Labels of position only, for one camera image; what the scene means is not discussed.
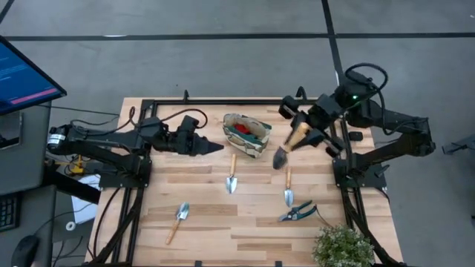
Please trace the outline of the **beige green canvas gardening bag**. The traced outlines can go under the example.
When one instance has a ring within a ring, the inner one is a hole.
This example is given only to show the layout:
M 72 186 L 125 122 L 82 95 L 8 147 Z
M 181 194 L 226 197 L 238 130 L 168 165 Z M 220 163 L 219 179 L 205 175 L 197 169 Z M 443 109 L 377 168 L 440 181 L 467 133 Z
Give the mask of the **beige green canvas gardening bag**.
M 238 132 L 235 124 L 245 125 L 252 133 Z M 260 157 L 266 150 L 271 130 L 271 125 L 239 113 L 228 113 L 223 117 L 223 132 L 229 143 L 251 158 Z

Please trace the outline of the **rounded scoop with wooden handle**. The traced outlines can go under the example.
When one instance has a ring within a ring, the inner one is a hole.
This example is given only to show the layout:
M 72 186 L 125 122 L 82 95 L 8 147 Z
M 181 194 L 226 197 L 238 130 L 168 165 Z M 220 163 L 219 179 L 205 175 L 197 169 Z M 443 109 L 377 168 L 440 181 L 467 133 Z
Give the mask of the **rounded scoop with wooden handle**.
M 180 207 L 177 209 L 177 212 L 175 214 L 176 220 L 171 227 L 171 230 L 166 238 L 166 245 L 170 245 L 171 241 L 174 238 L 174 235 L 177 232 L 177 229 L 181 223 L 182 220 L 185 220 L 187 216 L 189 215 L 189 203 L 188 202 L 183 202 Z

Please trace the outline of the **black computer mouse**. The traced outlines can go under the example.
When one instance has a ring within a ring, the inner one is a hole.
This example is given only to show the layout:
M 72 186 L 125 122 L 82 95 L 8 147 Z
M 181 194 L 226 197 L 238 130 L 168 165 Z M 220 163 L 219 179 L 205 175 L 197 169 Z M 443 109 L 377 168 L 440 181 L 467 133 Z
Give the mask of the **black computer mouse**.
M 23 237 L 13 251 L 11 267 L 31 267 L 39 246 L 39 238 L 35 235 Z

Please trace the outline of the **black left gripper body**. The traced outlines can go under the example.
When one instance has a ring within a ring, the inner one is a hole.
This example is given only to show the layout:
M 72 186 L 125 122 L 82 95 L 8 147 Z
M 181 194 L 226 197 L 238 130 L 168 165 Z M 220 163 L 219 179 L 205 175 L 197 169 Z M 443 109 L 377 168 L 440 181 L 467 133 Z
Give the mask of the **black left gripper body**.
M 174 148 L 178 154 L 198 155 L 202 154 L 200 137 L 195 133 L 199 121 L 185 115 L 180 126 L 175 131 Z

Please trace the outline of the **wide shovel with wooden handle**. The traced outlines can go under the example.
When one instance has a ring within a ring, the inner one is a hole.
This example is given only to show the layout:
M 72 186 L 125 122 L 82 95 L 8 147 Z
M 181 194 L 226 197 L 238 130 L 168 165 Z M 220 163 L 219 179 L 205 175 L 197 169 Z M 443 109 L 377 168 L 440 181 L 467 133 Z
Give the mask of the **wide shovel with wooden handle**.
M 310 130 L 310 126 L 302 122 L 298 127 L 289 135 L 287 141 L 285 141 L 275 152 L 272 160 L 272 167 L 275 170 L 280 170 L 287 164 L 288 154 L 292 152 L 292 149 L 305 138 L 307 132 Z

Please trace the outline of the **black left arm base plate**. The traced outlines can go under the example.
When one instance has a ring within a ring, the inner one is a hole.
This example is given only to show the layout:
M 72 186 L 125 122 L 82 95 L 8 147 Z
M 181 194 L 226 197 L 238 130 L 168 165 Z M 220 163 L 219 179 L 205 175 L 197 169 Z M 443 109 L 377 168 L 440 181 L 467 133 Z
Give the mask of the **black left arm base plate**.
M 97 173 L 100 188 L 145 188 L 148 187 L 152 169 L 150 159 L 141 159 L 130 171 L 104 165 Z

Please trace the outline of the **narrow transplanter with wooden handle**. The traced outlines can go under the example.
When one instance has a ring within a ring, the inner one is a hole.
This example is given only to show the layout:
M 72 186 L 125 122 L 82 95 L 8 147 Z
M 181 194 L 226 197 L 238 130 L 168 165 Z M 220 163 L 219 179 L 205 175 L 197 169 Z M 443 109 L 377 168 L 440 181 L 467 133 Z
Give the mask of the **narrow transplanter with wooden handle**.
M 292 184 L 292 170 L 291 167 L 288 166 L 286 168 L 286 183 L 285 183 L 285 190 L 284 190 L 284 202 L 288 207 L 291 207 L 294 200 L 293 191 L 291 189 Z

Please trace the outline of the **black aluminium rig frame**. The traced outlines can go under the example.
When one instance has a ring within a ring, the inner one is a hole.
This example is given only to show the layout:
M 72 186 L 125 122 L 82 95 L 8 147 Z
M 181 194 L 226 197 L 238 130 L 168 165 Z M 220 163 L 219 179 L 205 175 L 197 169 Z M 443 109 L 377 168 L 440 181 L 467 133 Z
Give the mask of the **black aluminium rig frame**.
M 346 221 L 341 191 L 335 184 L 331 159 L 323 148 L 307 147 L 290 155 L 294 200 L 284 202 L 286 172 L 272 168 L 272 156 L 289 133 L 278 113 L 277 98 L 126 98 L 119 123 L 130 108 L 135 120 L 165 119 L 191 108 L 187 115 L 206 123 L 199 134 L 224 149 L 205 156 L 151 152 L 148 187 L 102 191 L 90 245 L 99 267 L 178 267 L 201 261 L 209 266 L 312 266 L 314 239 L 326 223 Z M 268 148 L 257 159 L 226 143 L 223 117 L 240 113 L 272 126 Z M 237 155 L 233 194 L 226 191 L 232 154 Z M 317 211 L 301 220 L 278 218 L 309 200 Z M 166 238 L 177 209 L 189 203 L 170 245 Z

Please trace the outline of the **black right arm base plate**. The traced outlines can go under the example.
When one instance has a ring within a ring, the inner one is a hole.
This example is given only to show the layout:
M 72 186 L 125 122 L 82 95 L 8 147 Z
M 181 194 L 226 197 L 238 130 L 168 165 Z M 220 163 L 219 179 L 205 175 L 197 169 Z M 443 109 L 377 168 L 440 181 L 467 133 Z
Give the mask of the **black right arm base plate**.
M 384 172 L 389 165 L 371 165 L 363 171 L 348 171 L 345 159 L 334 159 L 332 161 L 335 183 L 338 187 L 344 188 L 386 188 L 387 183 Z

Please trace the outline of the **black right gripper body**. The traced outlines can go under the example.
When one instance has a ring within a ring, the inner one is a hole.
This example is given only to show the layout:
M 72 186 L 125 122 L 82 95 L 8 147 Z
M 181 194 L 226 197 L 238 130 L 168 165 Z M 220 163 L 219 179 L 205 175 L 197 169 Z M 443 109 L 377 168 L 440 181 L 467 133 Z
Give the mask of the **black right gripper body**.
M 312 129 L 319 129 L 320 131 L 325 132 L 327 134 L 327 138 L 323 141 L 323 143 L 327 145 L 326 147 L 327 154 L 330 155 L 331 157 L 338 156 L 341 153 L 341 151 L 344 149 L 344 143 L 341 139 L 337 137 L 332 138 L 325 130 L 329 126 L 333 125 L 335 120 L 337 120 L 340 117 L 343 111 L 343 108 L 334 100 L 334 98 L 331 98 L 326 94 L 322 94 L 321 96 L 319 96 L 316 102 L 311 106 L 311 108 L 307 112 L 300 111 L 298 109 L 299 105 L 300 105 L 300 102 L 297 99 L 294 99 L 291 96 L 285 96 L 279 107 L 279 113 L 285 119 L 291 119 L 291 120 L 297 113 L 305 113 L 307 115 L 306 123 L 311 127 L 309 131 L 311 131 Z M 301 140 L 292 149 L 292 151 L 295 151 L 304 146 L 305 145 L 302 143 L 302 140 Z

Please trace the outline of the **white paper sheet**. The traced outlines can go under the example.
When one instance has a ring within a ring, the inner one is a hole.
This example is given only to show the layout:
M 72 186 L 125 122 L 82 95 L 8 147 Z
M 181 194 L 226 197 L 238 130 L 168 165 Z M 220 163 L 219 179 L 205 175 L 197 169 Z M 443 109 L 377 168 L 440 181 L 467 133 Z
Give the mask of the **white paper sheet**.
M 100 175 L 94 174 L 79 179 L 79 182 L 86 184 L 92 188 L 99 189 Z M 81 200 L 78 197 L 71 197 L 74 213 L 74 221 L 78 224 L 83 224 L 92 220 L 96 216 L 97 204 Z

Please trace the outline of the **small green potted plant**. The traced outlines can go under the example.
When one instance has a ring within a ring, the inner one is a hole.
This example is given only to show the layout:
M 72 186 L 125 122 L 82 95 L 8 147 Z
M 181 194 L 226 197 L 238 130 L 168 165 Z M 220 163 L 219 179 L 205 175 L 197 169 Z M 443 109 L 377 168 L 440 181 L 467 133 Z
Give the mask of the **small green potted plant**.
M 376 262 L 369 239 L 345 225 L 320 228 L 312 259 L 319 267 L 372 267 Z

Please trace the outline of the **pointed trowel with wooden handle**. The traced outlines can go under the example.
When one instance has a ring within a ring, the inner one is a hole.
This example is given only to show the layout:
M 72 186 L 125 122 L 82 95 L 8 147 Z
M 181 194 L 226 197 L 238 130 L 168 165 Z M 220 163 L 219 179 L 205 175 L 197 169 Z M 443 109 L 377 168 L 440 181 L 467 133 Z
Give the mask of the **pointed trowel with wooden handle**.
M 230 167 L 229 176 L 226 178 L 226 191 L 229 194 L 233 194 L 237 187 L 237 178 L 235 177 L 235 169 L 237 163 L 237 155 L 232 154 L 232 162 Z

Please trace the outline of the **black keyboard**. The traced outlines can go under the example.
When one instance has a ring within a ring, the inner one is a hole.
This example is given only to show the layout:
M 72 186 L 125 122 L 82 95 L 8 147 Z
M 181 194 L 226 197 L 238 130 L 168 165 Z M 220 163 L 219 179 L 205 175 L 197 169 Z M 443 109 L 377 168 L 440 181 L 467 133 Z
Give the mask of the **black keyboard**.
M 9 231 L 19 226 L 21 200 L 20 193 L 0 196 L 0 232 Z

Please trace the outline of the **green-handled pruning shears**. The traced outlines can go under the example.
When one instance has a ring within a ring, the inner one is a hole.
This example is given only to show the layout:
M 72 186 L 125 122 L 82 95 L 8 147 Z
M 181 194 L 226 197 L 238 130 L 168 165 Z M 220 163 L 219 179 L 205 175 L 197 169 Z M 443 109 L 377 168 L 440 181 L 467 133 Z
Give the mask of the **green-handled pruning shears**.
M 307 206 L 310 207 L 310 210 L 306 212 L 302 212 L 301 210 L 306 208 Z M 292 207 L 289 212 L 286 214 L 281 215 L 278 218 L 278 222 L 284 222 L 284 221 L 297 221 L 301 220 L 305 217 L 308 217 L 312 214 L 314 214 L 317 211 L 317 205 L 312 203 L 312 200 L 309 200 L 299 206 Z

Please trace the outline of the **large black computer monitor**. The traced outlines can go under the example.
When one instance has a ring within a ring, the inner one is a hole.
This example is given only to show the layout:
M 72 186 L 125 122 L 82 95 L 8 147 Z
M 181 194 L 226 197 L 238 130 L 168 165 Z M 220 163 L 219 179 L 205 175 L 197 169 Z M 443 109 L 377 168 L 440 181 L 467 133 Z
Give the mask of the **large black computer monitor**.
M 46 72 L 0 36 L 0 116 L 67 94 Z

